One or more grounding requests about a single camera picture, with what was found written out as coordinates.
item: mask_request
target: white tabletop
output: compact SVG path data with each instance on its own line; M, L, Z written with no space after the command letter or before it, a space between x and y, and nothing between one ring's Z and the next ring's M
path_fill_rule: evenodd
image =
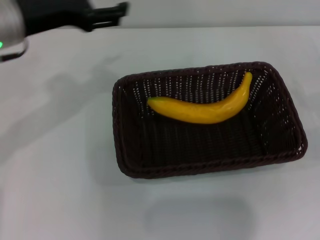
M131 179L112 87L133 73L272 64L307 133L299 161ZM52 30L0 64L3 240L319 240L320 27Z

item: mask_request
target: dark brown basket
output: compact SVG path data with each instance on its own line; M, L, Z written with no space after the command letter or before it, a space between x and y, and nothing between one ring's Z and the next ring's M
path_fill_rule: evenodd
M218 124L161 116L148 97L192 103L223 100L253 75L247 105ZM268 63L249 62L133 74L113 88L113 134L121 171L132 178L253 168L298 160L308 142L291 96Z

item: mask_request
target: rectangular basket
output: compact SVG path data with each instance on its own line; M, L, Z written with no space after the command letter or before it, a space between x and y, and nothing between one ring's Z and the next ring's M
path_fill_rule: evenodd
M173 120L149 97L191 103L223 100L251 72L248 103L216 124ZM113 135L120 170L155 179L253 168L298 160L308 142L292 98L268 63L248 62L128 75L113 88Z

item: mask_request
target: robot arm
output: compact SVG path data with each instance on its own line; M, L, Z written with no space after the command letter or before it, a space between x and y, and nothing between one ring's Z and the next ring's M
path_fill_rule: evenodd
M129 4L93 9L87 0L0 0L0 49L24 43L24 50L0 56L0 62L21 57L28 48L26 37L62 26L86 32L118 26Z

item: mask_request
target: banana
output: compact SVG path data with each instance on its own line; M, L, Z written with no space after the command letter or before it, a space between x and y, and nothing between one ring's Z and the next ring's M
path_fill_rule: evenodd
M249 99L252 74L246 72L241 85L224 100L214 103L190 103L166 96L149 97L147 104L157 113L194 124L216 124L238 114Z

